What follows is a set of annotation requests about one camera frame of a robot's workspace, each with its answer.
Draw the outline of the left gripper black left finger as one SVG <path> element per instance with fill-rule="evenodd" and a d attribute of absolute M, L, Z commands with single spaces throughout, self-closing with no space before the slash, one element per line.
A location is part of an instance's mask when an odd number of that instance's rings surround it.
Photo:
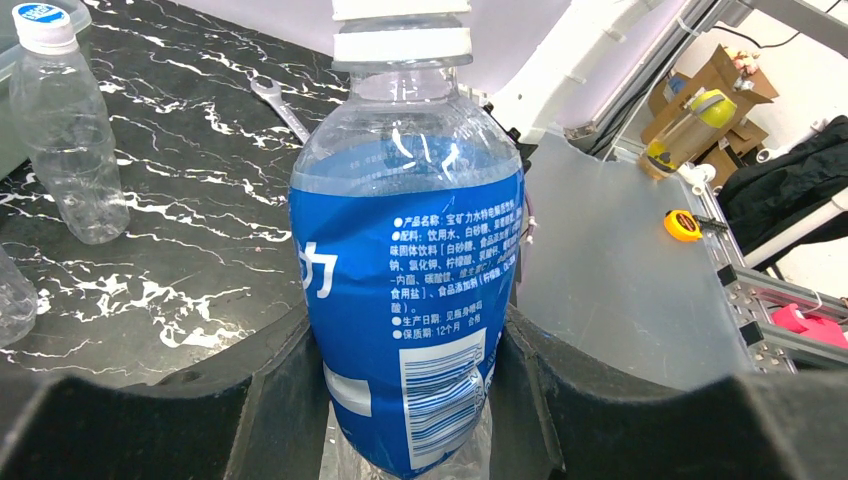
<path fill-rule="evenodd" d="M 297 307 L 155 385 L 1 370 L 5 479 L 315 479 L 328 418 Z"/>

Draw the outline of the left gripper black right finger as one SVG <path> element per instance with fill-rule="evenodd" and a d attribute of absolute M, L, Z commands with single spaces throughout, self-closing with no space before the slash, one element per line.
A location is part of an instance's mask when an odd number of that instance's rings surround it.
<path fill-rule="evenodd" d="M 843 479 L 847 374 L 732 375 L 680 392 L 509 308 L 490 390 L 494 479 Z"/>

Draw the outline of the blue label plastic bottle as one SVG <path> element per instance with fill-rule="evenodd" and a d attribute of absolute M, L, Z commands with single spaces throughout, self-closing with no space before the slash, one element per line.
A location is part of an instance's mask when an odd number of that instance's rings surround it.
<path fill-rule="evenodd" d="M 412 479 L 478 425 L 518 260 L 524 173 L 463 96 L 466 1 L 337 1 L 348 99 L 294 165 L 292 234 L 338 425 Z"/>

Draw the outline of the clear unlabelled plastic bottle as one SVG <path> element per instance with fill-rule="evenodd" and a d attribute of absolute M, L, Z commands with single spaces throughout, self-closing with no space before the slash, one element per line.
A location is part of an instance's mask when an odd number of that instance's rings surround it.
<path fill-rule="evenodd" d="M 34 285 L 1 249 L 1 347 L 15 343 L 35 326 L 38 294 Z"/>

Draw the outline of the blue white bottle cap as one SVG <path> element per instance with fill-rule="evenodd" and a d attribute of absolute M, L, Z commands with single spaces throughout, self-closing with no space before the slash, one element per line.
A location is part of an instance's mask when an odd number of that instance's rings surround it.
<path fill-rule="evenodd" d="M 21 3 L 12 8 L 12 19 L 19 43 L 25 50 L 55 56 L 79 49 L 71 17 L 60 7 Z"/>

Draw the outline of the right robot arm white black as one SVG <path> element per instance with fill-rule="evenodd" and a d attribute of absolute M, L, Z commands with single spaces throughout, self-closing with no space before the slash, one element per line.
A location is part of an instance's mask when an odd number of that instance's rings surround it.
<path fill-rule="evenodd" d="M 532 55 L 484 110 L 513 142 L 524 171 L 549 123 L 594 66 L 642 17 L 651 0 L 573 1 Z"/>

